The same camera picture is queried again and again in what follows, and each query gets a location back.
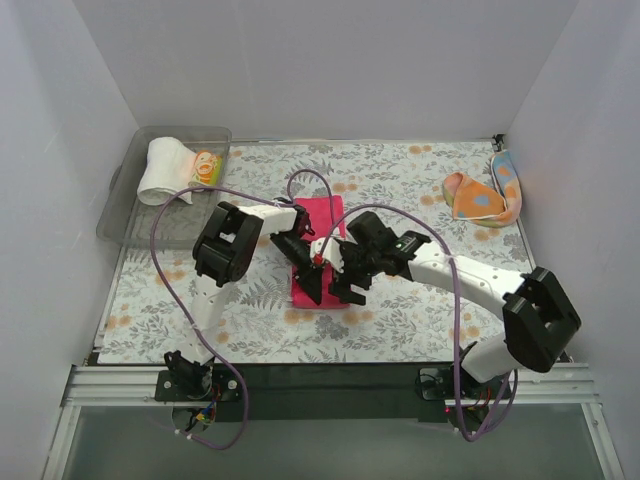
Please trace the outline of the red microfiber towel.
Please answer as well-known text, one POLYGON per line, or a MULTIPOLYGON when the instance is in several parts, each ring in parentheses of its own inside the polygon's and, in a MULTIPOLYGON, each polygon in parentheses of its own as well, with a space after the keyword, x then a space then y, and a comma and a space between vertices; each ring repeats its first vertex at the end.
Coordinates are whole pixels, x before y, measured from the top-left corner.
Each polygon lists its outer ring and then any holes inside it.
MULTIPOLYGON (((297 202, 302 205, 310 215, 311 227, 315 231, 314 234, 306 234, 304 239, 311 242, 325 237, 328 230, 333 224, 332 216, 329 212, 331 208, 335 218, 344 214, 343 199, 340 195, 333 195, 333 207, 329 206, 328 197, 316 198, 297 198, 297 202)), ((322 302, 316 305, 313 300, 302 290, 295 279, 291 284, 291 301, 296 309, 321 309, 321 310, 339 310, 348 307, 347 304, 341 303, 339 299, 329 293, 328 287, 333 279, 333 269, 327 266, 323 271, 322 277, 322 302)))

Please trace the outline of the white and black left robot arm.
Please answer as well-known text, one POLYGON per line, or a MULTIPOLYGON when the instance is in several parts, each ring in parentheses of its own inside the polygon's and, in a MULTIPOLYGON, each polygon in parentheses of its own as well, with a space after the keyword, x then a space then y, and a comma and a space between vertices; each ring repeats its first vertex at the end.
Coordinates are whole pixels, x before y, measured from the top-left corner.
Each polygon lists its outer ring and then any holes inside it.
POLYGON ((236 207, 219 203, 195 242, 196 296, 188 310, 191 332, 174 352, 164 355, 171 381, 188 398, 200 400, 211 392, 216 357, 204 340, 219 321, 232 285, 249 269, 258 240, 267 236, 294 266, 293 283, 318 305, 323 273, 312 260, 313 233, 309 213, 299 205, 236 207))

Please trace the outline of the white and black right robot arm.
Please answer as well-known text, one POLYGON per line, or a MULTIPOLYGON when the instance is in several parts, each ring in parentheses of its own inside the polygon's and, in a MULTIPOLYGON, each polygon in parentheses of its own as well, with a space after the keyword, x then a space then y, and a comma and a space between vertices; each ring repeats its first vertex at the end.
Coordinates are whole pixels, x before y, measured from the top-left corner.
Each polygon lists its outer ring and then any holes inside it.
POLYGON ((456 397, 513 394, 519 370, 547 373, 581 327, 581 319, 556 276, 542 267, 530 273, 505 270, 455 256, 432 230, 398 236, 366 211, 351 221, 349 239, 315 243, 313 259, 333 269, 330 295, 343 304, 364 305, 364 291, 385 274, 449 291, 453 314, 467 300, 494 314, 501 333, 466 347, 454 345, 445 373, 431 375, 429 388, 456 397))

